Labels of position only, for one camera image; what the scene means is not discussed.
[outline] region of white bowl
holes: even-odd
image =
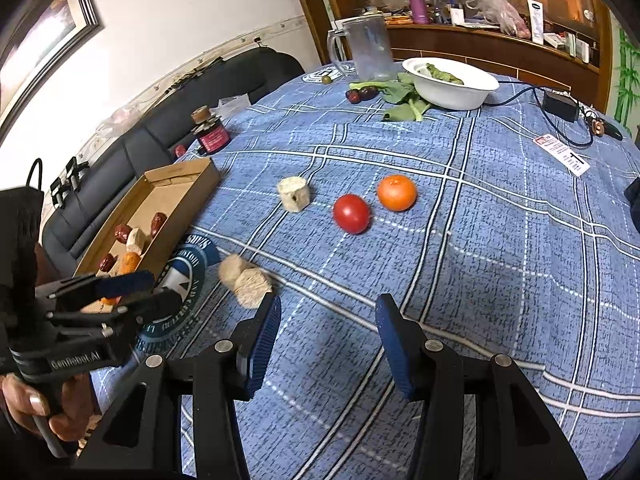
[[[464,86],[440,81],[418,73],[427,63],[441,72],[449,72],[462,79]],[[498,89],[496,78],[484,70],[441,57],[412,57],[402,62],[402,67],[414,78],[418,94],[436,106],[450,110],[475,110],[482,106],[489,92]]]

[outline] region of sofa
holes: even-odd
[[[253,103],[303,73],[297,60],[268,47],[218,58],[149,110],[84,171],[79,191],[65,197],[42,230],[42,246],[61,277],[72,276],[87,247],[145,171],[171,164],[193,141],[191,112],[248,94]]]

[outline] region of blue tablecloth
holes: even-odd
[[[599,478],[640,432],[640,235],[623,196],[640,153],[627,137],[596,138],[580,150],[591,169],[574,178],[532,141],[554,131],[530,93],[382,123],[388,105],[351,105],[347,88],[297,78],[227,122],[232,142],[212,157],[223,181],[163,277],[182,287],[185,308],[147,327],[127,366],[94,372],[101,404],[143,354],[197,354],[252,316],[218,281],[216,264],[239,253],[271,274],[283,307],[264,386],[237,405],[254,480],[404,478],[419,405],[394,388],[375,330],[381,292],[461,354],[518,359]],[[521,88],[503,84],[490,99]],[[588,140],[583,121],[558,124]],[[376,198],[395,173],[419,192],[404,213]],[[292,214],[276,183],[296,174],[313,198]],[[345,193],[370,205],[364,234],[332,221]],[[195,474],[190,398],[183,414],[184,471]]]

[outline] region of human hand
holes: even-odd
[[[49,419],[49,427],[60,440],[72,442],[84,437],[89,417],[94,413],[89,374],[77,375],[62,385],[63,413]],[[40,434],[33,415],[49,415],[47,399],[33,386],[23,383],[16,375],[0,376],[0,397],[4,396],[14,420],[23,428]]]

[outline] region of red tomato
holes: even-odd
[[[386,176],[378,185],[380,203],[391,211],[409,209],[418,197],[415,184],[404,175]]]
[[[341,196],[334,204],[334,221],[352,235],[364,231],[369,225],[369,206],[359,196]]]

